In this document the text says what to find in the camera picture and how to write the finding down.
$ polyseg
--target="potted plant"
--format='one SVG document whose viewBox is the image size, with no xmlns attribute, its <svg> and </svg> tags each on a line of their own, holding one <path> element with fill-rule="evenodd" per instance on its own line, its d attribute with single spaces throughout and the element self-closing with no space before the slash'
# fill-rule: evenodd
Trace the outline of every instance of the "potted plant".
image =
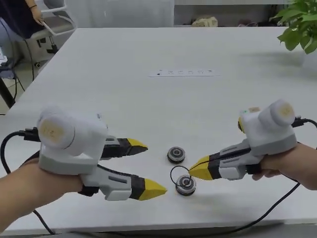
<svg viewBox="0 0 317 238">
<path fill-rule="evenodd" d="M 281 10 L 274 18 L 288 28 L 278 37 L 286 49 L 294 50 L 301 45 L 307 54 L 304 65 L 317 68 L 317 0 L 294 0 L 287 9 Z"/>
</svg>

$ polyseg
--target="round white cap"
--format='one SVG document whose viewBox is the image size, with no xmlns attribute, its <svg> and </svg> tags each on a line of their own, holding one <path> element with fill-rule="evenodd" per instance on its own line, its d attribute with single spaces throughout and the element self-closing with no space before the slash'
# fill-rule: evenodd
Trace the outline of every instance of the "round white cap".
<svg viewBox="0 0 317 238">
<path fill-rule="evenodd" d="M 37 123 L 40 141 L 49 147 L 64 149 L 70 146 L 75 136 L 74 119 L 62 111 L 46 111 Z"/>
<path fill-rule="evenodd" d="M 273 120 L 280 126 L 291 125 L 295 120 L 293 107 L 282 99 L 270 106 L 270 112 Z"/>
</svg>

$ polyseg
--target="chair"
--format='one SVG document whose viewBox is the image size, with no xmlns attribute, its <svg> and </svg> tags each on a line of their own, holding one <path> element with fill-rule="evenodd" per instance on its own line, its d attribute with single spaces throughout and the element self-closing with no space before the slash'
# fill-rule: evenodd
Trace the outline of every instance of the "chair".
<svg viewBox="0 0 317 238">
<path fill-rule="evenodd" d="M 27 41 L 32 52 L 33 63 L 36 67 L 40 67 L 41 61 L 49 60 L 47 53 L 56 54 L 58 51 L 52 37 L 70 34 L 77 29 L 77 25 L 68 11 L 65 0 L 38 0 L 36 3 L 41 9 L 45 29 L 35 32 Z M 46 43 L 46 38 L 49 38 L 52 48 L 45 52 L 42 44 Z M 24 56 L 31 60 L 23 42 L 20 48 Z"/>
<path fill-rule="evenodd" d="M 33 39 L 59 36 L 76 30 L 76 23 L 70 17 L 65 0 L 43 0 L 48 9 L 41 10 L 46 29 L 32 35 Z"/>
</svg>

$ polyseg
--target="table surface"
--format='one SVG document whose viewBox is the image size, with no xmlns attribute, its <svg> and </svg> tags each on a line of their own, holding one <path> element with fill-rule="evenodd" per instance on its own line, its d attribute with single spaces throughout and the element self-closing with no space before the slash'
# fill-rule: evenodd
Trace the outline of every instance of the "table surface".
<svg viewBox="0 0 317 238">
<path fill-rule="evenodd" d="M 283 28 L 78 29 L 42 70 L 19 101 L 1 118 L 1 137 L 34 126 L 40 109 L 100 112 L 110 134 L 136 138 L 149 151 L 102 165 L 153 179 L 168 188 L 148 201 L 105 201 L 67 194 L 39 212 L 57 232 L 123 231 L 239 226 L 259 218 L 294 183 L 284 177 L 255 182 L 197 180 L 190 197 L 177 195 L 166 159 L 172 146 L 186 151 L 183 165 L 239 143 L 239 111 L 284 98 L 297 114 L 317 119 L 316 77 L 301 68 L 300 49 L 288 52 L 277 36 Z M 212 68 L 215 77 L 159 77 L 159 69 Z M 312 126 L 296 129 L 298 139 L 317 144 Z M 17 168 L 38 150 L 15 138 L 6 156 Z M 186 173 L 175 171 L 175 178 Z M 317 192 L 300 187 L 264 222 L 317 222 Z M 34 215 L 13 223 L 6 234 L 43 233 Z"/>
</svg>

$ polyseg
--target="hand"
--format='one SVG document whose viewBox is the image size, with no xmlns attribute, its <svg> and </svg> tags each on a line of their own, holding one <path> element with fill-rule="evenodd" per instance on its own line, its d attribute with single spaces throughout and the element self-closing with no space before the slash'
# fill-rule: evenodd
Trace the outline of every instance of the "hand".
<svg viewBox="0 0 317 238">
<path fill-rule="evenodd" d="M 261 167 L 263 172 L 253 175 L 254 180 L 283 174 L 310 190 L 317 190 L 317 150 L 314 148 L 298 144 L 285 153 L 265 157 Z"/>
<path fill-rule="evenodd" d="M 34 196 L 32 209 L 54 202 L 66 193 L 80 192 L 83 186 L 79 176 L 56 175 L 40 169 L 38 159 L 27 162 L 16 172 L 27 183 L 27 192 Z"/>
<path fill-rule="evenodd" d="M 38 9 L 37 6 L 31 8 L 31 12 L 32 12 L 32 15 L 33 15 L 33 19 L 41 26 L 43 26 L 43 18 L 42 18 L 42 13 L 41 11 Z"/>
</svg>

